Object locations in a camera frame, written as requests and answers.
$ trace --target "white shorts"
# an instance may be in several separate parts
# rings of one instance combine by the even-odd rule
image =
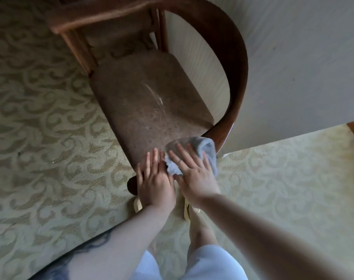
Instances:
[[[188,259],[180,280],[248,280],[242,266],[223,248],[206,245]],[[146,251],[130,280],[162,280],[155,258]]]

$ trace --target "yellow slipper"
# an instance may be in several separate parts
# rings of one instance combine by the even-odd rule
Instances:
[[[188,200],[185,199],[185,208],[184,208],[184,211],[183,211],[183,216],[184,216],[186,221],[190,221],[189,205],[190,205],[190,202],[188,202]]]
[[[136,197],[135,200],[134,200],[134,203],[133,203],[133,206],[134,206],[134,211],[136,213],[138,213],[139,211],[141,211],[142,209],[142,203],[141,201],[139,200],[139,197]]]

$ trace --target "floor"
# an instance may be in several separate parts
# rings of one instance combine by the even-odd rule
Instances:
[[[86,77],[44,23],[45,0],[2,0],[0,279],[26,280],[132,213],[133,171]],[[354,136],[346,125],[232,153],[222,192],[354,273]],[[183,199],[158,235],[162,275],[186,265]],[[218,232],[220,244],[255,271]]]

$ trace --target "hand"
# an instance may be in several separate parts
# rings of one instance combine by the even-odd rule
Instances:
[[[182,194],[193,207],[202,208],[204,201],[210,197],[220,194],[220,188],[212,173],[211,165],[203,152],[203,161],[196,155],[191,144],[187,144],[186,151],[180,144],[177,144],[183,160],[173,151],[169,151],[170,159],[177,164],[183,173],[174,175],[179,184]]]
[[[159,161],[156,148],[152,158],[147,152],[143,175],[139,163],[136,173],[138,197],[142,207],[154,207],[168,217],[176,205],[176,194],[174,179],[166,173],[164,151],[160,151]]]

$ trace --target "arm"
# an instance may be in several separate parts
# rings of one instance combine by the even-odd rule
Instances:
[[[221,195],[205,155],[202,161],[191,146],[189,152],[178,148],[184,161],[173,152],[169,155],[183,172],[175,179],[185,198],[201,208],[265,278],[350,279],[298,239]]]
[[[164,154],[147,153],[142,174],[137,165],[138,196],[143,209],[133,218],[77,247],[32,279],[37,280],[128,280],[148,245],[163,228],[175,206],[172,177],[165,172]]]

